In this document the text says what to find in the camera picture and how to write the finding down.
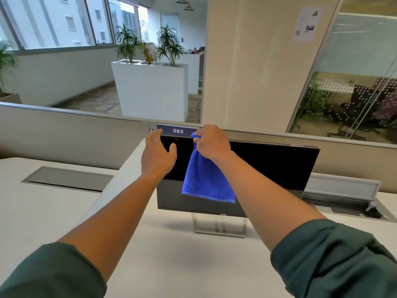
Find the black monitor screen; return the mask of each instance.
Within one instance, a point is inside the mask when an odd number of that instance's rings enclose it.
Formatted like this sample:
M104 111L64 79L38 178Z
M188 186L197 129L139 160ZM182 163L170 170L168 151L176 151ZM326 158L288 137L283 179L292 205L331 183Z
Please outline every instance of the black monitor screen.
M178 158L171 172L157 186L159 209L246 217L238 199L218 202L182 194L183 180L193 151L193 139L161 136L166 150L177 146ZM261 174L301 198L320 149L317 147L230 141L231 150Z

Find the paper notice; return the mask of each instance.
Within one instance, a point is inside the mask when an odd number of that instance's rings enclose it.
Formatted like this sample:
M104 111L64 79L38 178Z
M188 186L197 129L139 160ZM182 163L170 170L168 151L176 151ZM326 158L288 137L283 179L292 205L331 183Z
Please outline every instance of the paper notice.
M322 7L304 6L300 10L297 26L292 40L294 42L311 42L318 27Z

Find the blue towel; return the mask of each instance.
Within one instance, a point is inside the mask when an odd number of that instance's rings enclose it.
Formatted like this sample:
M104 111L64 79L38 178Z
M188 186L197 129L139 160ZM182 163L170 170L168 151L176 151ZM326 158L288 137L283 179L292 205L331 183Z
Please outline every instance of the blue towel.
M200 138L192 133L193 138ZM235 202L235 195L221 170L210 159L194 150L187 166L182 194L220 202Z

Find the green sleeve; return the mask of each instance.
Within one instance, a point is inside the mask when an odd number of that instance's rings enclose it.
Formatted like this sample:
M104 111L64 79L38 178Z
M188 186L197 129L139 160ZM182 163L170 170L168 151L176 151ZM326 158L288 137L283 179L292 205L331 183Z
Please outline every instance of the green sleeve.
M312 220L287 235L271 263L296 298L397 297L397 264L372 234Z
M25 258L0 286L0 298L102 298L101 273L75 246L42 245Z

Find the forearm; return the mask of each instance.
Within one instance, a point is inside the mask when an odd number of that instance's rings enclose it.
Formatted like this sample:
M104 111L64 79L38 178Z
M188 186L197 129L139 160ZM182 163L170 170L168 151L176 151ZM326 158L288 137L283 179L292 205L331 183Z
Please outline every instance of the forearm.
M269 250L292 230L314 219L317 210L283 189L230 151L214 160Z
M158 176L141 175L105 207L58 241L74 245L108 281L160 180Z

